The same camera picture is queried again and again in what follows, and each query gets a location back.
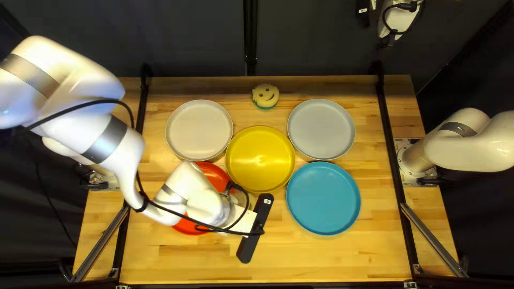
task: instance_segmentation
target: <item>black tool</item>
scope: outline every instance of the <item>black tool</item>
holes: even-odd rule
[[[271,209],[271,205],[273,205],[273,201],[274,198],[272,194],[259,195],[255,208],[253,209],[253,211],[257,213],[257,217],[255,217],[252,231],[264,228],[264,224],[268,219],[268,214]],[[261,236],[243,237],[239,244],[239,248],[237,248],[237,253],[235,254],[241,262],[246,264],[252,260],[253,252],[255,251],[255,247],[257,247],[257,242],[260,237]]]

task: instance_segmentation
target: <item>black backdrop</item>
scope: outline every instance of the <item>black backdrop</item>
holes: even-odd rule
[[[514,12],[509,2],[418,95],[427,132],[455,111],[474,107],[489,117],[514,110]],[[514,168],[498,173],[443,170],[441,186],[459,256],[472,277],[513,278]]]
[[[511,50],[499,48],[512,47],[512,20],[464,47],[464,56],[421,90],[505,2],[431,0],[418,26],[383,52],[386,73],[411,74],[416,91],[421,91],[418,101],[427,131],[460,107],[474,106],[489,115],[514,109],[508,86],[514,61]],[[25,37],[18,20],[32,34],[52,38],[117,76],[138,76],[143,62],[151,64],[156,76],[240,76],[245,71],[239,0],[7,0],[4,4],[15,18],[0,14],[0,58]],[[361,28],[354,13],[354,1],[260,0],[257,74],[366,74],[376,57],[376,27]],[[75,164],[41,148],[33,135],[39,148],[27,148],[24,139],[11,134],[0,133],[0,168],[5,171],[0,174],[0,220],[7,236],[2,238],[0,258],[2,262],[73,259],[74,247],[45,199],[34,160],[40,163],[45,187],[76,242],[86,193],[79,189],[80,177],[72,170]],[[468,174],[447,175],[462,179]],[[509,243],[514,241],[508,231],[514,219],[506,189],[512,170],[471,176],[473,182],[458,189],[443,188],[457,248],[461,256],[469,257],[472,274],[514,275],[506,263],[512,257]],[[500,238],[485,237],[498,232]],[[20,281],[32,279],[25,276],[13,284],[23,284]]]

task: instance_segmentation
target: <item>yellow plate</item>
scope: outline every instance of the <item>yellow plate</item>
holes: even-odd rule
[[[251,127],[230,141],[226,154],[230,178],[254,193],[282,188],[295,170],[295,149],[276,129]]]

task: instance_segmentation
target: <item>red plate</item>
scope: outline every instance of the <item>red plate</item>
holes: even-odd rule
[[[224,172],[217,165],[211,164],[206,161],[198,161],[197,164],[201,170],[204,172],[204,176],[211,182],[211,184],[218,190],[218,192],[223,192],[227,187],[227,183],[230,180],[228,174]],[[188,221],[186,219],[180,219],[178,223],[173,226],[173,228],[181,233],[191,236],[199,236],[206,234],[207,232],[197,231],[195,227],[195,223]]]

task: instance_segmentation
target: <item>white plate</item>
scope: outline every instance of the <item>white plate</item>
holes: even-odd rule
[[[210,100],[192,100],[179,106],[166,123],[166,141],[180,158],[212,159],[232,138],[232,119],[223,106]]]
[[[355,124],[337,103],[309,99],[295,107],[287,120],[287,134],[302,154],[318,160],[340,157],[352,146]]]

